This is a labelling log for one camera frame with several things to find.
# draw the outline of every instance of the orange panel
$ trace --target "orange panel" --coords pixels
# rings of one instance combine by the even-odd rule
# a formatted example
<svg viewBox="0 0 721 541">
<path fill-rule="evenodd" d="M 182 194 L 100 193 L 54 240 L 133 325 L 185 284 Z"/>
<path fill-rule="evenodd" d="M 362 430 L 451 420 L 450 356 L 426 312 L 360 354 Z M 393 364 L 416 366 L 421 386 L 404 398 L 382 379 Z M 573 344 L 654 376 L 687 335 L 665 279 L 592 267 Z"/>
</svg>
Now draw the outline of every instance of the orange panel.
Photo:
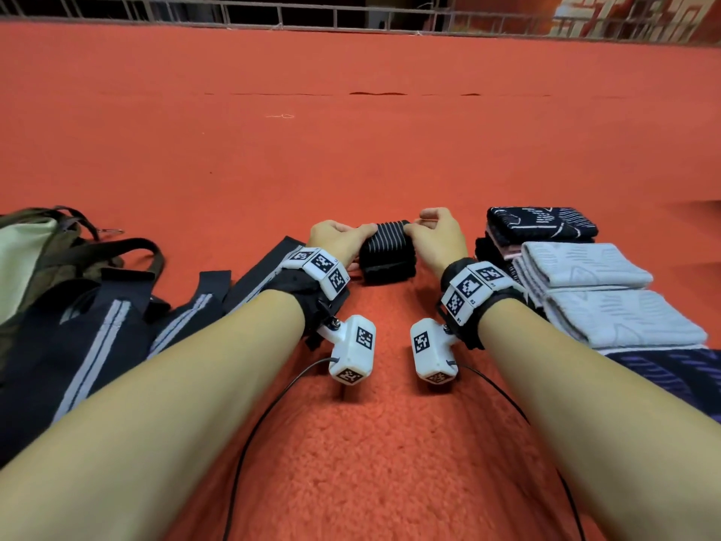
<svg viewBox="0 0 721 541">
<path fill-rule="evenodd" d="M 176 304 L 198 271 L 238 277 L 325 218 L 445 205 L 472 245 L 490 206 L 574 206 L 721 345 L 721 283 L 696 268 L 721 261 L 719 227 L 675 207 L 721 198 L 716 51 L 41 24 L 4 24 L 0 44 L 0 212 L 61 203 L 157 241 L 157 292 Z M 514 410 L 478 379 L 445 394 L 416 379 L 409 329 L 435 284 L 421 271 L 355 286 L 343 314 L 378 327 L 373 376 L 345 400 L 326 376 L 305 379 L 273 411 L 234 539 L 578 538 Z M 464 355 L 498 379 L 483 353 Z M 299 351 L 271 393 L 308 360 Z M 220 539 L 246 434 L 168 539 Z"/>
</svg>

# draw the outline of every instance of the wristband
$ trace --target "wristband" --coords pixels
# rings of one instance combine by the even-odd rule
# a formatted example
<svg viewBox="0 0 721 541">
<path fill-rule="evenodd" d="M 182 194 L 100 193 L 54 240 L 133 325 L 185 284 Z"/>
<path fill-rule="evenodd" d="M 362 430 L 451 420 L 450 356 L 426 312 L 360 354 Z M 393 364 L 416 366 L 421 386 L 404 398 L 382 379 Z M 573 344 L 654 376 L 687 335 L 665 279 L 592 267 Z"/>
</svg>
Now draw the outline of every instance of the wristband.
<svg viewBox="0 0 721 541">
<path fill-rule="evenodd" d="M 302 248 L 281 264 L 279 272 L 263 290 L 292 294 L 305 317 L 304 336 L 312 335 L 335 316 L 350 291 L 343 264 L 320 248 Z"/>
<path fill-rule="evenodd" d="M 472 258 L 450 264 L 440 278 L 440 288 L 443 297 L 437 311 L 468 349 L 483 349 L 478 322 L 493 304 L 504 299 L 526 304 L 526 289 L 491 262 Z"/>
</svg>

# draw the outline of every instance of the red carpet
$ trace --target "red carpet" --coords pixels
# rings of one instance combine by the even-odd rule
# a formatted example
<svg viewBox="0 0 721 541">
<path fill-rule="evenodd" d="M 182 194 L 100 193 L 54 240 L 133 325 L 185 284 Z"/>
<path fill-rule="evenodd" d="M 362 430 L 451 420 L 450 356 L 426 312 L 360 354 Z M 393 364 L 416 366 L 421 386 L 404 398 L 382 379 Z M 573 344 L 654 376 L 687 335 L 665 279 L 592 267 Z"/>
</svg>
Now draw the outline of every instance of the red carpet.
<svg viewBox="0 0 721 541">
<path fill-rule="evenodd" d="M 157 294 L 175 304 L 198 271 L 238 277 L 325 218 L 448 206 L 472 246 L 490 206 L 574 206 L 721 345 L 708 300 L 721 279 L 698 269 L 721 261 L 721 221 L 677 208 L 721 199 L 721 51 L 25 24 L 0 26 L 0 43 L 0 212 L 61 203 L 153 239 L 169 259 Z M 373 376 L 343 396 L 304 379 L 273 411 L 233 539 L 578 538 L 554 467 L 502 398 L 470 376 L 447 394 L 416 379 L 409 329 L 436 295 L 426 272 L 353 289 L 342 316 L 378 327 Z M 221 538 L 247 430 L 169 541 Z"/>
</svg>

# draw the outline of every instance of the black wrist strap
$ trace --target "black wrist strap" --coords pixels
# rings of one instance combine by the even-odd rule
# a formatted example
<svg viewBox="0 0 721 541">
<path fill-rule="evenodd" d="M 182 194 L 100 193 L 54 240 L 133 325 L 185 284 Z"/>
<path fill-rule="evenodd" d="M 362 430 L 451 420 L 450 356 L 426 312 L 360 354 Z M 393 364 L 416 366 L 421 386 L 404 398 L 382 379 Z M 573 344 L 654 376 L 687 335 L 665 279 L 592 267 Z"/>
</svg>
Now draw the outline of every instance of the black wrist strap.
<svg viewBox="0 0 721 541">
<path fill-rule="evenodd" d="M 312 335 L 320 328 L 322 323 L 330 317 L 334 317 L 350 295 L 350 291 L 346 286 L 331 301 L 321 290 L 320 283 L 306 272 L 288 269 L 281 270 L 263 287 L 263 290 L 279 290 L 293 295 L 298 300 L 306 320 L 303 336 Z"/>
<path fill-rule="evenodd" d="M 462 272 L 466 267 L 471 264 L 477 263 L 478 260 L 474 258 L 462 258 L 456 262 L 450 264 L 443 275 L 440 278 L 440 290 L 446 292 L 448 287 L 451 285 L 453 278 Z M 448 329 L 464 344 L 468 349 L 485 349 L 478 337 L 478 323 L 488 309 L 494 304 L 501 300 L 515 299 L 524 305 L 527 305 L 526 298 L 523 293 L 516 289 L 503 289 L 496 290 L 491 296 L 483 303 L 479 304 L 474 310 L 471 317 L 466 321 L 463 326 L 460 326 L 453 315 L 449 314 L 448 311 L 443 307 L 440 300 L 436 304 L 436 310 L 438 314 L 443 318 Z"/>
</svg>

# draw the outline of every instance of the black cable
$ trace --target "black cable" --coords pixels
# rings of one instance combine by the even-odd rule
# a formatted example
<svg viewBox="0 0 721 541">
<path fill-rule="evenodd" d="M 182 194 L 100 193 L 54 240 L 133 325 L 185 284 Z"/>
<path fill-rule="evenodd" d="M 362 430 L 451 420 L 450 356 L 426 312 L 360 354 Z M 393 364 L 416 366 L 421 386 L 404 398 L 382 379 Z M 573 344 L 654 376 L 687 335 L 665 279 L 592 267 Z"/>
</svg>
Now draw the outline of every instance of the black cable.
<svg viewBox="0 0 721 541">
<path fill-rule="evenodd" d="M 504 390 L 502 390 L 491 378 L 486 376 L 483 372 L 480 370 L 476 370 L 475 368 L 472 368 L 471 366 L 468 366 L 467 364 L 461 364 L 456 363 L 455 361 L 449 361 L 448 364 L 451 365 L 457 365 L 461 366 L 462 368 L 468 369 L 471 372 L 477 373 L 479 376 L 481 376 L 486 382 L 488 382 L 493 389 L 498 391 L 503 398 L 508 400 L 515 409 L 518 410 L 518 413 L 520 414 L 520 417 L 526 420 L 526 423 L 528 425 L 531 425 L 531 422 L 528 421 L 528 418 L 526 417 L 526 414 L 523 413 L 523 410 L 516 404 L 516 401 L 513 400 L 508 396 L 508 393 L 506 393 Z M 566 497 L 568 498 L 568 503 L 571 505 L 571 511 L 573 513 L 573 518 L 576 521 L 576 527 L 578 528 L 578 536 L 581 538 L 581 541 L 586 541 L 585 533 L 583 531 L 583 524 L 581 523 L 581 516 L 578 514 L 578 508 L 576 507 L 576 502 L 573 500 L 573 495 L 571 493 L 571 488 L 568 487 L 568 483 L 566 482 L 566 479 L 563 478 L 563 475 L 560 473 L 560 471 L 556 471 L 558 473 L 558 478 L 561 479 L 561 484 L 563 484 L 563 490 L 566 492 Z"/>
<path fill-rule="evenodd" d="M 309 370 L 311 370 L 313 367 L 318 366 L 322 363 L 336 363 L 338 362 L 338 359 L 335 357 L 328 357 L 328 358 L 322 358 L 320 361 L 315 361 L 311 366 L 308 366 L 305 370 L 303 370 L 300 374 L 298 374 L 295 379 L 288 384 L 288 386 L 281 391 L 281 393 L 271 402 L 268 407 L 265 409 L 265 412 L 263 412 L 263 415 L 260 416 L 257 422 L 255 422 L 255 425 L 253 426 L 253 430 L 250 431 L 250 435 L 248 435 L 248 440 L 245 442 L 245 446 L 243 446 L 243 450 L 240 452 L 240 457 L 238 458 L 238 465 L 235 468 L 235 478 L 233 479 L 233 488 L 230 491 L 230 502 L 228 504 L 228 518 L 226 519 L 226 528 L 225 532 L 223 533 L 223 541 L 228 541 L 230 536 L 230 529 L 233 525 L 233 508 L 235 507 L 235 496 L 238 492 L 238 479 L 240 478 L 240 469 L 243 467 L 243 460 L 245 459 L 245 455 L 248 452 L 248 446 L 250 446 L 250 442 L 253 440 L 253 437 L 258 431 L 258 427 L 260 427 L 260 424 L 262 421 L 266 418 L 266 416 L 270 413 L 270 411 L 273 409 L 273 407 L 278 404 L 278 402 L 284 397 L 285 393 L 288 392 L 288 390 L 293 387 L 293 384 L 297 382 L 299 379 L 301 379 Z"/>
</svg>

